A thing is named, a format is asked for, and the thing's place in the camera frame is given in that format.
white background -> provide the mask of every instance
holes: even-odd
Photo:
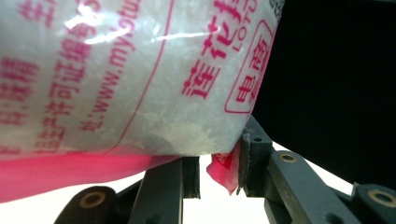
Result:
[[[276,150],[285,149],[276,143],[274,143],[274,147]],[[205,169],[210,161],[210,156],[202,156],[200,159],[202,199],[184,200],[183,223],[269,223],[263,207],[264,199],[247,198],[243,191],[238,196],[235,193],[230,196],[226,189],[212,180],[206,173]],[[310,164],[327,185],[350,194],[352,186],[349,183],[317,167],[315,164]],[[100,185],[110,186],[118,192],[141,179],[143,175],[144,173],[141,173],[105,184],[80,185],[57,189],[23,200],[0,203],[0,223],[53,223],[69,200],[81,190]]]

red stamp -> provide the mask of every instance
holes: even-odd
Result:
[[[247,51],[239,74],[228,96],[227,113],[249,114],[256,102],[271,51],[274,34],[266,21],[260,21]]]

round hole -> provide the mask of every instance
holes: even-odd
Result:
[[[287,153],[281,154],[280,159],[282,159],[282,161],[285,161],[285,162],[296,162],[297,161],[297,158],[295,158],[293,155],[290,155]]]
[[[105,200],[106,195],[102,191],[89,192],[79,201],[82,208],[93,208]]]
[[[370,189],[369,197],[376,203],[380,203],[386,207],[396,208],[396,197],[379,189]]]
[[[343,224],[344,223],[343,219],[341,219],[334,213],[327,214],[326,221],[327,221],[327,223],[330,223],[330,224]]]

pink strip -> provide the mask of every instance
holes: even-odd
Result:
[[[0,161],[0,203],[73,185],[121,179],[177,158],[74,154]]]

